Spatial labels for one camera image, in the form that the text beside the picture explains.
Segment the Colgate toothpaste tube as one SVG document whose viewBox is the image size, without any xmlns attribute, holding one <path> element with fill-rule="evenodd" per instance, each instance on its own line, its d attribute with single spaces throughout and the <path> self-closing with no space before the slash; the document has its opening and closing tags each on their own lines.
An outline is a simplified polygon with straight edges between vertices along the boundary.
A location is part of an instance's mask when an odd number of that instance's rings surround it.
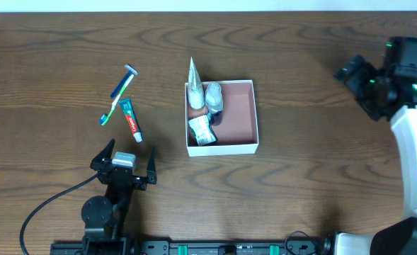
<svg viewBox="0 0 417 255">
<path fill-rule="evenodd" d="M 125 98 L 119 101 L 119 105 L 127 119 L 128 125 L 130 126 L 132 135 L 136 142 L 142 142 L 142 132 L 137 122 L 137 118 L 132 106 L 132 101 L 130 98 Z"/>
</svg>

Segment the green white sachet packet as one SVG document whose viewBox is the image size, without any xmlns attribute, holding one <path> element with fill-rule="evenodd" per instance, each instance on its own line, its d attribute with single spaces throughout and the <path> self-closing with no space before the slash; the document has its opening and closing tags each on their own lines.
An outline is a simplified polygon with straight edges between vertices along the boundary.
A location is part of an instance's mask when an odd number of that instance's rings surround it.
<svg viewBox="0 0 417 255">
<path fill-rule="evenodd" d="M 207 115 L 201 115 L 199 117 L 190 119 L 188 124 L 199 147 L 212 144 L 217 141 Z"/>
</svg>

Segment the white cream tube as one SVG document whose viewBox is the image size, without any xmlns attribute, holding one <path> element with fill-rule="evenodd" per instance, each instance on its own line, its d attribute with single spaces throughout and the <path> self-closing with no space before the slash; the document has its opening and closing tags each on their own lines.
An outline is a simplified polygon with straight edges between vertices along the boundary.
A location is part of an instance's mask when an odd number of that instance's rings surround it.
<svg viewBox="0 0 417 255">
<path fill-rule="evenodd" d="M 200 110 L 205 106 L 205 92 L 193 58 L 190 58 L 187 93 L 191 108 Z"/>
</svg>

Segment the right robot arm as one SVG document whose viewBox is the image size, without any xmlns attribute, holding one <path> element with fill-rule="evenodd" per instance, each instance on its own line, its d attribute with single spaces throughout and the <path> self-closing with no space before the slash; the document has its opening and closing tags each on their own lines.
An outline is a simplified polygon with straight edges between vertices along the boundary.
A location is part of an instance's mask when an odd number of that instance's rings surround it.
<svg viewBox="0 0 417 255">
<path fill-rule="evenodd" d="M 385 117 L 394 133 L 404 185 L 402 221 L 374 235 L 301 231 L 283 242 L 144 242 L 143 254 L 417 254 L 417 38 L 391 37 L 375 69 L 356 55 L 335 74 L 373 120 Z"/>
</svg>

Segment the clear bottle blue liquid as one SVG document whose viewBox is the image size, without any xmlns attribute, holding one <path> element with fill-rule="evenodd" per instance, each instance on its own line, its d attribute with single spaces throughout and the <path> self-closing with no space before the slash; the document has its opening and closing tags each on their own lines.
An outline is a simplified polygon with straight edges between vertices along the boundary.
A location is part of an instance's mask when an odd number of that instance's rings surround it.
<svg viewBox="0 0 417 255">
<path fill-rule="evenodd" d="M 219 125 L 222 121 L 224 101 L 222 87 L 218 83 L 208 84 L 205 90 L 205 107 L 211 125 Z"/>
</svg>

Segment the green white toothbrush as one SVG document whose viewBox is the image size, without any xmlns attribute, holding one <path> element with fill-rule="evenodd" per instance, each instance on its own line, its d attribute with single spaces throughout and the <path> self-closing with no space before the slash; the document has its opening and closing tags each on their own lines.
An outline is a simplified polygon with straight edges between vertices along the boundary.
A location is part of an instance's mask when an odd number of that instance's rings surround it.
<svg viewBox="0 0 417 255">
<path fill-rule="evenodd" d="M 112 104 L 111 104 L 111 107 L 110 107 L 110 112 L 108 113 L 108 114 L 103 114 L 102 116 L 101 116 L 101 118 L 100 118 L 100 120 L 99 120 L 99 123 L 101 124 L 101 125 L 105 125 L 108 121 L 109 121 L 109 119 L 110 119 L 110 117 L 111 117 L 111 115 L 113 114 L 113 112 L 115 111 L 115 108 L 116 108 L 116 105 L 118 104 L 118 101 L 120 100 L 120 97 L 122 96 L 122 94 L 124 93 L 124 91 L 126 90 L 126 88 L 129 86 L 129 84 L 126 86 L 126 87 L 124 87 L 124 88 L 122 88 L 121 90 L 120 90 L 120 93 L 113 99 L 113 102 L 112 102 Z"/>
</svg>

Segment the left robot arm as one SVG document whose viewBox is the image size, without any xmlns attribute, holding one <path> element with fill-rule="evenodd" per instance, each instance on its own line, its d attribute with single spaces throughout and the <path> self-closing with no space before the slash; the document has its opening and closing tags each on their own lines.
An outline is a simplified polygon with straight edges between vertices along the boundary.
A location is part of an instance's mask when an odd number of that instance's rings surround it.
<svg viewBox="0 0 417 255">
<path fill-rule="evenodd" d="M 112 139 L 90 164 L 96 178 L 107 188 L 104 195 L 89 198 L 81 209 L 85 236 L 89 239 L 117 238 L 129 210 L 132 192 L 144 191 L 149 184 L 157 182 L 153 152 L 147 165 L 147 175 L 138 176 L 135 174 L 136 156 L 113 153 L 114 146 L 115 140 Z"/>
</svg>

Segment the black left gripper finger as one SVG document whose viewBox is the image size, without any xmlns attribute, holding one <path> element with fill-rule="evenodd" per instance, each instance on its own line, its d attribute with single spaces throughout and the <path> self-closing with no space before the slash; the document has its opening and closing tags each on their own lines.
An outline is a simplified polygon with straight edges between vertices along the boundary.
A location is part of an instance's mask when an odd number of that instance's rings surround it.
<svg viewBox="0 0 417 255">
<path fill-rule="evenodd" d="M 102 169 L 105 164 L 111 163 L 111 157 L 115 140 L 111 139 L 110 142 L 102 149 L 91 161 L 91 169 Z"/>
<path fill-rule="evenodd" d="M 152 148 L 150 152 L 146 172 L 147 172 L 147 183 L 156 184 L 157 174 L 156 174 L 155 149 L 154 148 Z"/>
</svg>

